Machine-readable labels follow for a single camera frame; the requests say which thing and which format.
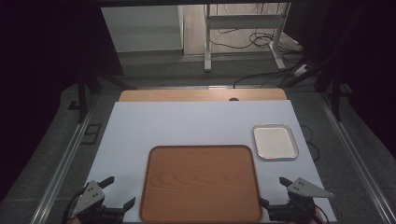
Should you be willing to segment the light wooden table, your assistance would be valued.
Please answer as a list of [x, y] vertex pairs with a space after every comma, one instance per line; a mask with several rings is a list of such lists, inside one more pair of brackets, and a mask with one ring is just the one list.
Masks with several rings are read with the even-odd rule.
[[203, 102], [286, 100], [281, 89], [196, 89], [123, 91], [120, 102]]

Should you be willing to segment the white board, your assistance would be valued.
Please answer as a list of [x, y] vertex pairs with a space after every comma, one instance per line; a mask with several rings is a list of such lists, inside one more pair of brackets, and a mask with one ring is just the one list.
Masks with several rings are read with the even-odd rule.
[[[298, 148], [295, 159], [266, 161], [258, 155], [253, 129], [264, 124], [290, 127]], [[271, 204], [288, 199], [280, 177], [291, 181], [301, 177], [323, 186], [289, 100], [116, 103], [88, 178], [113, 176], [115, 183], [105, 188], [106, 205], [119, 207], [136, 198], [137, 205], [124, 221], [137, 223], [153, 148], [227, 145], [251, 149], [259, 194]]]

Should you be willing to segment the black floor bracket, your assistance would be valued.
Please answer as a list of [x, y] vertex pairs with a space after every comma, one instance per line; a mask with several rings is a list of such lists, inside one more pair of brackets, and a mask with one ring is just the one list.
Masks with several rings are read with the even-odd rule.
[[86, 130], [82, 136], [81, 144], [82, 145], [95, 145], [101, 130], [102, 124], [89, 124], [86, 127]]

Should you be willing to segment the white metal desk frame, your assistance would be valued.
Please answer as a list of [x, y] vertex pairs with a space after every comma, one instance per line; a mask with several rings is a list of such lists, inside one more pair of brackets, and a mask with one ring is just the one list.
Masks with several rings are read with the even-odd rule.
[[279, 14], [211, 16], [210, 5], [205, 5], [204, 70], [206, 72], [210, 72], [212, 68], [210, 34], [212, 30], [216, 29], [273, 29], [275, 33], [273, 39], [269, 42], [269, 49], [272, 52], [277, 68], [279, 70], [285, 70], [286, 66], [280, 56], [278, 45], [280, 43], [280, 37], [288, 16], [289, 8], [290, 3], [287, 3]]

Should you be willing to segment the white power strip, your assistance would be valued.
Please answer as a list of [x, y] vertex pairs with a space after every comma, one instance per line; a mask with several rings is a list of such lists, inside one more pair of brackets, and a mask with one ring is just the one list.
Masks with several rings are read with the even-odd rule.
[[306, 71], [308, 71], [310, 69], [310, 66], [307, 64], [303, 64], [301, 67], [299, 67], [294, 73], [293, 76], [294, 77], [299, 77], [300, 75], [302, 75], [303, 73], [305, 73]]

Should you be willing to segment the brown wooden tray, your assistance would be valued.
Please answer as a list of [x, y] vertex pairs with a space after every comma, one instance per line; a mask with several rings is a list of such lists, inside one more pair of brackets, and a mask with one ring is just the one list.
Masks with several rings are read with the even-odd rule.
[[258, 223], [259, 196], [247, 146], [158, 146], [148, 154], [139, 216], [148, 224]]

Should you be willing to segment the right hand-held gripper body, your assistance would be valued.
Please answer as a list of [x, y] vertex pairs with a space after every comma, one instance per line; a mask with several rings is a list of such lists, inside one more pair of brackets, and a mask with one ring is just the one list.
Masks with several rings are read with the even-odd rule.
[[299, 177], [289, 187], [288, 202], [285, 204], [270, 204], [267, 213], [271, 221], [284, 222], [322, 222], [329, 219], [325, 212], [315, 204], [315, 198], [332, 198], [333, 194], [313, 183]]

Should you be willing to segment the black metal stand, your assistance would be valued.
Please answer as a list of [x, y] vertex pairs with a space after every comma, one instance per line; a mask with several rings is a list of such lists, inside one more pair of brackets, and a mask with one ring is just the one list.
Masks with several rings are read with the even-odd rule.
[[325, 92], [328, 88], [332, 89], [330, 93], [331, 111], [335, 118], [340, 121], [340, 98], [342, 96], [347, 96], [347, 93], [342, 93], [341, 91], [341, 74], [339, 69], [330, 60], [326, 60], [323, 63], [312, 66], [301, 75], [290, 80], [290, 77], [303, 66], [304, 62], [305, 59], [302, 59], [296, 65], [286, 70], [285, 77], [278, 84], [278, 87], [280, 89], [290, 88], [313, 75], [318, 75], [318, 79], [314, 84], [314, 89], [317, 92]]
[[[135, 86], [131, 86], [127, 83], [122, 82], [121, 80], [109, 76], [109, 75], [100, 75], [100, 77], [104, 78], [105, 80], [113, 83], [114, 85], [120, 87], [124, 91], [134, 91], [136, 90]], [[87, 94], [86, 90], [89, 90], [90, 93], [97, 95], [101, 92], [102, 86], [99, 83], [98, 76], [96, 75], [85, 75], [81, 73], [78, 76], [78, 101], [71, 102], [68, 109], [69, 110], [77, 110], [79, 117], [78, 123], [81, 123], [86, 117], [88, 113], [88, 105], [87, 105]]]

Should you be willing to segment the small silver metal tray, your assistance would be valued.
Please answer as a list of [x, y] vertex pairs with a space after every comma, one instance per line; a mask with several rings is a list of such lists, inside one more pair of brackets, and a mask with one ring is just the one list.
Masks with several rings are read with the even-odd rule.
[[266, 161], [292, 161], [299, 149], [287, 124], [263, 124], [253, 127], [258, 155]]

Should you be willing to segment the white cabinet panel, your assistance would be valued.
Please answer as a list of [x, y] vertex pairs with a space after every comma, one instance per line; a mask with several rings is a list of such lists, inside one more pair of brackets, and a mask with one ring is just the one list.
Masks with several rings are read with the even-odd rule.
[[183, 49], [181, 6], [102, 7], [117, 52]]

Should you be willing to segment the aluminium rail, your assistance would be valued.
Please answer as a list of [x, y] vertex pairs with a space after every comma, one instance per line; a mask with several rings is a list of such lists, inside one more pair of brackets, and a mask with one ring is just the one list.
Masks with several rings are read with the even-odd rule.
[[61, 157], [61, 160], [58, 163], [58, 166], [55, 169], [55, 172], [50, 179], [49, 184], [47, 185], [46, 190], [29, 222], [29, 224], [45, 224], [52, 206], [56, 201], [56, 197], [60, 192], [61, 186], [65, 180], [66, 174], [70, 168], [70, 165], [75, 157], [78, 146], [81, 142], [82, 136], [86, 131], [86, 128], [89, 124], [89, 121], [92, 117], [92, 111], [95, 108], [97, 102], [97, 95], [91, 97], [88, 101], [87, 112], [85, 118], [82, 122], [77, 126], [76, 130], [73, 133], [72, 139], [67, 145], [67, 148], [64, 154]]
[[334, 131], [340, 139], [346, 154], [349, 157], [354, 169], [356, 170], [361, 183], [368, 192], [369, 198], [375, 206], [377, 213], [381, 216], [384, 224], [396, 224], [396, 215], [393, 213], [390, 203], [383, 193], [382, 189], [376, 183], [373, 175], [364, 163], [360, 153], [358, 152], [354, 142], [350, 138], [342, 121], [339, 121], [333, 114], [331, 102], [325, 93], [319, 93], [318, 98], [322, 103], [322, 107], [332, 124]]

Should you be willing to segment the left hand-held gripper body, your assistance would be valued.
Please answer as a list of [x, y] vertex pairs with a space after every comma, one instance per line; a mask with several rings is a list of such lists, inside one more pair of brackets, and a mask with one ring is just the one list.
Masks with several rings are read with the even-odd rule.
[[80, 222], [122, 222], [124, 210], [103, 205], [105, 194], [98, 183], [92, 180], [87, 184], [72, 210], [72, 217]]

